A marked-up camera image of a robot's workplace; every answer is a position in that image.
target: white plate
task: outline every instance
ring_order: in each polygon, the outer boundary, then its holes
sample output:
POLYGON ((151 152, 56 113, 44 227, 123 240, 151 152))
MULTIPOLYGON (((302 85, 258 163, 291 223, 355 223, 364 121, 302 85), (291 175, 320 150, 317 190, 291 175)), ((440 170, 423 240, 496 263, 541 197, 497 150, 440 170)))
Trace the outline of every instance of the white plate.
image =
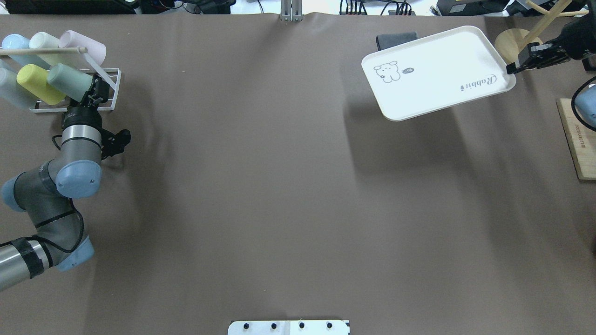
POLYGON ((383 115, 402 121, 509 91, 516 77, 477 27, 463 26, 370 54, 362 69, 383 115))

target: wooden rod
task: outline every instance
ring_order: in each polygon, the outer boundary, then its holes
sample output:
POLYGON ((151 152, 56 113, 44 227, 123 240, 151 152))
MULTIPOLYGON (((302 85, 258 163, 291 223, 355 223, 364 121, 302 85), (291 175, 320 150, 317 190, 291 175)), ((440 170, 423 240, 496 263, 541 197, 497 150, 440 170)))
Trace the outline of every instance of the wooden rod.
MULTIPOLYGON (((534 8, 540 14, 542 14, 542 15, 547 15, 548 14, 548 11, 546 9, 540 7, 539 5, 536 5, 531 0, 527 0, 526 3, 528 4, 528 6, 534 8)), ((588 14, 588 13, 590 13, 590 12, 589 11, 562 12, 557 17, 568 17, 568 16, 585 15, 585 14, 588 14)))
POLYGON ((48 49, 0 49, 0 56, 47 55, 47 54, 86 54, 87 48, 48 48, 48 49))
POLYGON ((561 14, 561 12, 563 12, 563 10, 567 8, 571 1, 572 0, 559 0, 552 7, 552 9, 549 10, 548 13, 544 15, 542 19, 540 19, 540 21, 538 21, 536 26, 534 26, 534 28, 530 30, 526 37, 524 37, 524 39, 519 44, 517 44, 517 52, 522 51, 523 48, 526 47, 526 45, 534 41, 534 39, 537 38, 538 35, 540 35, 555 18, 557 18, 557 15, 561 14))

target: bear drawing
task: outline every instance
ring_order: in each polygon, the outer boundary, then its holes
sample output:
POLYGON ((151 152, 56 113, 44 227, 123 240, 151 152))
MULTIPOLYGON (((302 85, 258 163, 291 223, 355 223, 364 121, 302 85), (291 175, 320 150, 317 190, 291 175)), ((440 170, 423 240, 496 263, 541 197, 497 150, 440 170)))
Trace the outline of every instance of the bear drawing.
POLYGON ((381 77, 381 79, 386 83, 399 80, 400 75, 398 70, 398 62, 395 60, 391 63, 375 66, 374 70, 377 72, 378 76, 381 77))

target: white metal rack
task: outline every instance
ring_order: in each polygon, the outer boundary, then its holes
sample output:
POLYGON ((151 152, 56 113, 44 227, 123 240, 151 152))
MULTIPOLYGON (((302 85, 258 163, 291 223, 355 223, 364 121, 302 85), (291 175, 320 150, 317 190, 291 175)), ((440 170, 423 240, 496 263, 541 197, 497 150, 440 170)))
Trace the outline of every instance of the white metal rack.
MULTIPOLYGON (((120 82, 122 81, 122 71, 118 68, 103 69, 95 62, 95 60, 89 55, 87 48, 50 48, 50 49, 2 49, 0 48, 0 56, 11 56, 11 55, 47 55, 47 54, 77 54, 80 59, 89 65, 88 69, 79 69, 85 73, 97 73, 101 76, 105 82, 110 85, 110 93, 108 95, 108 101, 104 104, 100 104, 97 108, 99 111, 110 111, 116 108, 116 101, 118 99, 118 93, 120 91, 120 82)), ((69 100, 66 98, 62 102, 56 105, 48 105, 41 100, 35 104, 35 106, 29 108, 35 113, 49 113, 56 111, 66 111, 66 107, 69 105, 69 100)))

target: brown table surface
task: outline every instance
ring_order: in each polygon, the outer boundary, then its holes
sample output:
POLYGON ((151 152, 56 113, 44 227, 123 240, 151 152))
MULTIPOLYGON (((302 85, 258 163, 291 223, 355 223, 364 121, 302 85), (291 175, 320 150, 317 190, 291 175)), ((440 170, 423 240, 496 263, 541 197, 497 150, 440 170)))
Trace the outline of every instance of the brown table surface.
MULTIPOLYGON (((594 334, 596 185, 578 180, 555 104, 589 78, 581 63, 404 122, 383 118, 360 67, 381 33, 471 24, 494 41, 536 22, 1 17, 0 36, 104 42, 104 67, 125 74, 104 127, 133 142, 76 201, 95 256, 0 293, 0 333, 343 318, 352 334, 594 334)), ((56 156, 59 120, 1 104, 0 180, 56 156)), ((1 241, 35 232, 0 209, 1 241)))

